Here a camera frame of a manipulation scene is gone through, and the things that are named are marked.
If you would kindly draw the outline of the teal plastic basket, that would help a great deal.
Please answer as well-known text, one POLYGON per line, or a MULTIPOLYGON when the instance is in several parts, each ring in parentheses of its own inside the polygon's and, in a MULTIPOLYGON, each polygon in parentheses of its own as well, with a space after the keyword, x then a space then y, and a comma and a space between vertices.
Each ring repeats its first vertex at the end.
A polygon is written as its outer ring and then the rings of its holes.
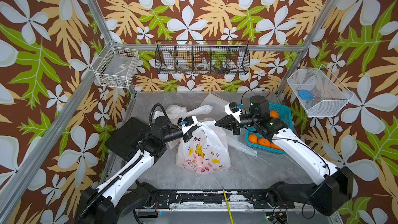
MULTIPOLYGON (((281 120, 289 129, 293 130, 293 123, 292 123, 292 116, 291 116, 291 111, 290 108, 281 104, 269 102, 269 109, 270 111, 275 111, 278 114, 278 119, 281 120)), ((260 151, 266 151, 269 153, 273 154, 278 154, 278 155, 285 155, 286 152, 283 150, 279 149, 274 149, 272 147, 267 147, 259 144, 255 144, 250 142, 249 136, 255 135, 257 136, 258 140, 264 138, 264 136, 259 133, 255 127, 248 127, 247 130, 245 131, 245 141, 248 147, 255 149, 255 150, 260 150, 260 151)))

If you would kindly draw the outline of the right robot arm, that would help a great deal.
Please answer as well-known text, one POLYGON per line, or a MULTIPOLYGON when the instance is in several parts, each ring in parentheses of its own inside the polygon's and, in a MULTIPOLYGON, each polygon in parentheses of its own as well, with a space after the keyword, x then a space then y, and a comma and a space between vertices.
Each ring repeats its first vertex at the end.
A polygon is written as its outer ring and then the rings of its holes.
POLYGON ((253 127, 272 144, 287 153, 312 179, 311 184, 289 184, 277 182, 267 190, 267 203, 282 207, 287 203, 311 205, 325 216, 331 216, 352 198, 353 173, 326 161, 312 148, 302 142, 279 118, 271 116, 269 102, 255 95, 250 100, 249 112, 244 114, 242 106, 232 102, 225 105, 226 116, 215 122, 239 135, 242 128, 253 127))

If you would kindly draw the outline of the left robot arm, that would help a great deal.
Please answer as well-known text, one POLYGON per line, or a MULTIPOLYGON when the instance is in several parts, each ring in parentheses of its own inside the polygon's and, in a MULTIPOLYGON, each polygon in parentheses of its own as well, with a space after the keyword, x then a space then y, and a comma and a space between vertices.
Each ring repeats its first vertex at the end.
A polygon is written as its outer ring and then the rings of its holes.
POLYGON ((192 138, 198 123, 195 116, 188 116, 173 124, 167 113, 151 117, 148 124, 130 118, 107 144, 126 164, 110 179, 82 193, 75 223, 115 224, 127 210, 153 205, 157 189, 152 185, 141 183, 132 192, 128 189, 163 156, 167 143, 192 138))

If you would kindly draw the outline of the printed white plastic bag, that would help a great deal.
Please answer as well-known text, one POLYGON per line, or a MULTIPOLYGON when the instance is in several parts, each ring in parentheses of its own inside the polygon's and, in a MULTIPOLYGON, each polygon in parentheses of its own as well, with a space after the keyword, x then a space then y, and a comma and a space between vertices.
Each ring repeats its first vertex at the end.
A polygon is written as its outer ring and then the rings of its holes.
POLYGON ((164 114, 162 111, 155 111, 152 116, 153 120, 160 116, 167 115, 171 123, 177 125, 179 118, 185 119, 186 117, 197 117, 197 119, 199 119, 198 115, 210 114, 212 111, 212 106, 203 105, 188 112, 186 107, 170 105, 165 111, 166 114, 164 114))

